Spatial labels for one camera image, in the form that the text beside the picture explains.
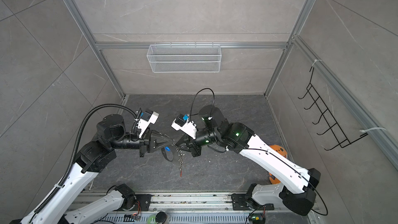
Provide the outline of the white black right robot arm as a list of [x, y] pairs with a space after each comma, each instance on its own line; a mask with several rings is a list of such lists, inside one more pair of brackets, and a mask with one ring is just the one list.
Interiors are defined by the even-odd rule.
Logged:
[[321, 175], [318, 170], [308, 170], [289, 161], [246, 125], [229, 122], [217, 107], [203, 107], [199, 117], [204, 123], [202, 129], [196, 126], [189, 115], [180, 114], [172, 122], [173, 129], [184, 132], [184, 136], [176, 143], [177, 147], [198, 157], [202, 147], [217, 144], [226, 151], [250, 159], [280, 181], [274, 186], [250, 185], [244, 197], [249, 208], [282, 204], [301, 216], [306, 216], [312, 210]]

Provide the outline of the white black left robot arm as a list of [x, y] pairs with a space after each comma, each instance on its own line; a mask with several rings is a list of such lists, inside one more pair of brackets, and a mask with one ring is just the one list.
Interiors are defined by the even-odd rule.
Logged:
[[109, 212], [122, 209], [130, 211], [138, 206], [135, 192], [126, 184], [115, 186], [113, 190], [85, 207], [69, 211], [70, 205], [112, 162], [117, 149], [138, 150], [141, 157], [163, 149], [173, 140], [148, 126], [156, 121], [152, 116], [148, 120], [139, 120], [140, 128], [128, 132], [121, 115], [106, 116], [96, 125], [97, 132], [91, 142], [79, 147], [85, 118], [80, 126], [73, 149], [71, 161], [65, 174], [40, 204], [22, 219], [12, 220], [13, 224], [91, 224], [106, 216]]

